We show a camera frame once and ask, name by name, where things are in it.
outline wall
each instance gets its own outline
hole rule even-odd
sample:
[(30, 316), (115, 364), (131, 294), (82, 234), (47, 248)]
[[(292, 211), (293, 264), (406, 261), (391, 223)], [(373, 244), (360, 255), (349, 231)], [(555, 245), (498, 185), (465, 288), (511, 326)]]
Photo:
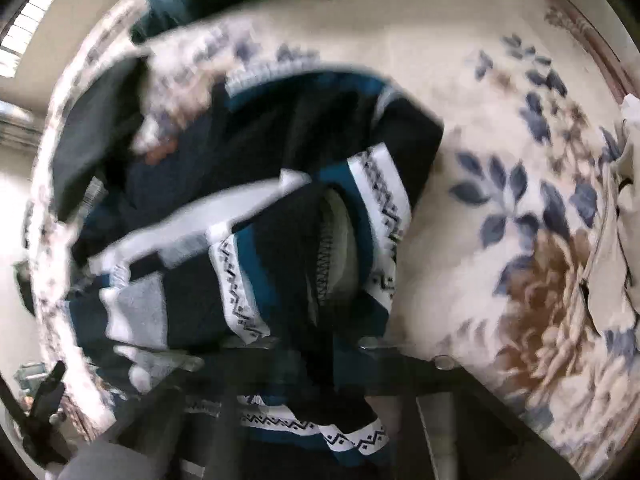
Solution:
[(118, 0), (54, 0), (14, 78), (0, 77), (0, 100), (44, 115), (56, 81), (82, 40)]
[(14, 374), (29, 360), (40, 361), (36, 322), (22, 305), (12, 264), (23, 259), (22, 219), (30, 190), (32, 158), (0, 148), (0, 372), (12, 388)]

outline gray fabric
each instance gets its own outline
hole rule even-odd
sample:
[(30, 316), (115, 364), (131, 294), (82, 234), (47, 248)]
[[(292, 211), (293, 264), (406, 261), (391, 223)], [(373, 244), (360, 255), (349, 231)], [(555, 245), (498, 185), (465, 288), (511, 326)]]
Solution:
[(209, 241), (204, 234), (193, 235), (178, 240), (175, 244), (162, 248), (158, 255), (168, 269), (177, 267), (185, 260), (209, 249)]
[(109, 338), (146, 348), (167, 348), (166, 305), (159, 272), (119, 290), (105, 289), (100, 299), (109, 315)]

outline window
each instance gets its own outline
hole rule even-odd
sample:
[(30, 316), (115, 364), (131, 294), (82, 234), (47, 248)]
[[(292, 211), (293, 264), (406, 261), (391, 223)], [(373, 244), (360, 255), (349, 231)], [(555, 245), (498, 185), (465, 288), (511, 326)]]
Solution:
[(13, 77), (38, 24), (53, 0), (29, 0), (0, 42), (0, 76)]

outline bed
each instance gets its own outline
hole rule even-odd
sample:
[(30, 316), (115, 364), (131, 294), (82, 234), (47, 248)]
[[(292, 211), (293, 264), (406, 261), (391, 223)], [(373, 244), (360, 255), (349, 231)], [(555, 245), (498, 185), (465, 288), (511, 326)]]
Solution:
[(220, 71), (321, 60), (375, 70), (445, 125), (399, 251), (388, 336), (413, 356), (453, 356), (584, 478), (607, 469), (640, 416), (632, 307), (595, 284), (602, 255), (618, 251), (608, 163), (619, 104), (635, 89), (577, 9), (566, 0), (257, 0), (134, 46), (128, 30), (144, 10), (145, 0), (121, 0), (86, 38), (54, 90), (33, 173), (40, 342), (47, 365), (67, 364), (64, 406), (87, 439), (113, 423), (119, 392), (75, 345), (61, 308), (81, 224), (48, 212), (66, 112), (115, 60), (149, 54), (132, 145), (141, 153), (176, 133), (175, 118), (208, 105)]

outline blue leaf pattern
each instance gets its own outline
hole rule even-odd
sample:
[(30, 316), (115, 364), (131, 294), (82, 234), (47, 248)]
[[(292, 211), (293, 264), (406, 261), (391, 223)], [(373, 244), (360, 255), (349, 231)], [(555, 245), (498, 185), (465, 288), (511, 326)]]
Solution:
[(480, 81), (486, 74), (485, 66), (476, 67), (476, 80)]
[(524, 57), (524, 54), (521, 53), (521, 51), (515, 49), (515, 48), (510, 48), (507, 51), (507, 54), (511, 57), (514, 57), (515, 59), (522, 59)]
[(522, 40), (515, 34), (512, 34), (511, 37), (503, 36), (502, 42), (513, 48), (519, 48), (522, 45)]
[(526, 251), (532, 251), (540, 222), (533, 213), (526, 213), (515, 219), (515, 224), (520, 232), (520, 243)]
[(545, 83), (550, 90), (556, 90), (562, 97), (566, 97), (566, 86), (564, 86), (558, 72), (553, 69), (549, 70)]
[(532, 261), (533, 258), (528, 254), (521, 254), (520, 256), (516, 256), (513, 260), (511, 260), (502, 270), (500, 279), (498, 280), (498, 285), (496, 285), (495, 287), (494, 294), (496, 296), (505, 296), (506, 294), (508, 294), (511, 274), (516, 270), (528, 269)]
[(505, 215), (489, 215), (480, 229), (482, 246), (486, 249), (502, 240), (506, 225), (507, 217)]
[(602, 126), (600, 127), (600, 131), (604, 136), (604, 140), (607, 143), (607, 149), (609, 151), (610, 159), (607, 160), (607, 162), (618, 160), (620, 158), (620, 155), (622, 155), (622, 152), (620, 151), (620, 147), (618, 146), (616, 139), (614, 139), (613, 135), (611, 135), (611, 133), (609, 133)]
[(549, 66), (551, 65), (551, 60), (545, 56), (536, 56), (536, 63), (540, 63), (540, 65)]
[(234, 49), (235, 56), (243, 63), (248, 63), (257, 52), (257, 45), (249, 40), (238, 41)]
[(540, 72), (533, 68), (531, 70), (527, 70), (525, 72), (525, 76), (527, 76), (527, 79), (536, 86), (546, 85), (546, 78), (543, 77)]
[(549, 405), (544, 402), (537, 405), (535, 408), (527, 410), (523, 414), (522, 420), (526, 423), (527, 426), (534, 429), (535, 431), (543, 431), (553, 423), (554, 414), (551, 413)]
[(521, 162), (509, 174), (509, 187), (513, 193), (513, 201), (517, 204), (527, 191), (527, 172)]
[(480, 51), (480, 63), (487, 68), (494, 67), (494, 60), (491, 59), (484, 50)]
[(294, 61), (297, 59), (315, 59), (316, 57), (318, 57), (318, 53), (315, 50), (303, 52), (299, 47), (291, 48), (286, 43), (283, 43), (276, 53), (276, 60), (278, 62)]
[(486, 74), (487, 69), (494, 67), (494, 60), (484, 50), (480, 51), (478, 57), (479, 65), (476, 67), (476, 80), (480, 81)]
[(529, 92), (525, 97), (529, 110), (533, 113), (542, 113), (542, 104), (540, 104), (540, 96), (536, 92)]
[(551, 130), (543, 115), (532, 112), (528, 108), (521, 108), (520, 116), (527, 122), (529, 131), (537, 143), (542, 144), (545, 139), (551, 143)]
[(540, 192), (545, 202), (543, 221), (546, 228), (568, 240), (570, 238), (569, 225), (566, 222), (566, 209), (562, 196), (552, 184), (544, 180), (540, 184)]
[(634, 329), (630, 328), (625, 332), (605, 330), (604, 338), (609, 354), (614, 357), (623, 356), (626, 366), (629, 368), (636, 353), (636, 334)]
[(503, 190), (504, 186), (507, 184), (507, 175), (500, 159), (496, 156), (492, 156), (489, 161), (489, 174), (491, 175), (491, 180), (494, 182), (495, 187)]
[(460, 202), (469, 205), (482, 205), (489, 201), (489, 197), (482, 192), (475, 182), (470, 180), (456, 184), (449, 192)]
[(484, 178), (480, 160), (473, 153), (458, 152), (456, 154), (456, 158), (458, 159), (460, 166), (462, 166), (469, 173), (474, 174), (475, 176), (478, 176), (480, 178)]
[(569, 202), (577, 209), (584, 224), (593, 228), (593, 218), (598, 210), (598, 195), (593, 186), (585, 180), (577, 182)]

